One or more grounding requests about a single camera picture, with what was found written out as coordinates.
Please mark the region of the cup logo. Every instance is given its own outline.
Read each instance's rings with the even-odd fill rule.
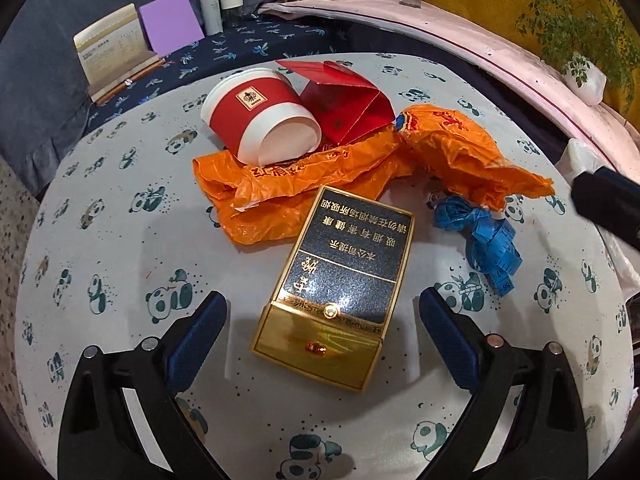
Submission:
[[[247,110],[253,110],[257,105],[265,103],[268,99],[258,92],[254,87],[249,86],[236,94],[238,100]]]

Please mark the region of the white tablecloth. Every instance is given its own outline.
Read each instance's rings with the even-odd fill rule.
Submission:
[[[382,200],[414,211],[416,230],[367,391],[326,386],[252,355],[250,339],[292,240],[233,245],[194,181],[192,158],[221,147],[199,110],[225,75],[169,92],[79,143],[62,162],[31,233],[18,295],[16,361],[26,418],[49,471],[56,474],[62,410],[82,350],[97,344],[120,351],[161,336],[218,290],[229,302],[228,322],[191,390],[178,397],[231,478],[414,479],[469,398],[416,324],[417,297],[436,285],[485,333],[531,348],[562,343],[582,398],[593,472],[625,424],[632,349],[606,249],[594,226],[575,214],[567,184],[508,117],[444,66],[393,54],[307,59],[344,62],[378,85],[396,112],[419,102],[460,110],[515,164],[554,180],[556,196],[514,196],[508,204],[523,258],[515,289],[497,297],[467,264],[465,239],[433,227],[423,177],[396,180]],[[301,91],[306,82],[286,75]],[[181,135],[185,130],[192,133]],[[192,298],[158,319],[147,300],[168,286],[190,289]],[[497,457],[517,395],[513,388],[481,465]],[[313,448],[317,460],[292,458],[301,446]]]

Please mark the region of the red paper cup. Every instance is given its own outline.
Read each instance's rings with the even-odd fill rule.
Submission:
[[[240,162],[266,166],[314,151],[322,132],[289,80],[269,68],[250,68],[209,92],[200,117]]]

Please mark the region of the gray pillow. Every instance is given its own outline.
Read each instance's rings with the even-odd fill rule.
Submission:
[[[0,155],[33,194],[86,124],[88,85],[73,36],[121,6],[150,1],[27,0],[14,19],[0,43]],[[244,0],[245,11],[267,1]]]

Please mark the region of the blue measuring tape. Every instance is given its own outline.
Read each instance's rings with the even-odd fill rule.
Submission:
[[[489,284],[504,296],[513,289],[510,276],[522,263],[513,245],[515,231],[506,219],[496,220],[486,209],[471,207],[461,196],[449,196],[434,211],[436,227],[447,231],[469,230],[466,259],[482,272]]]

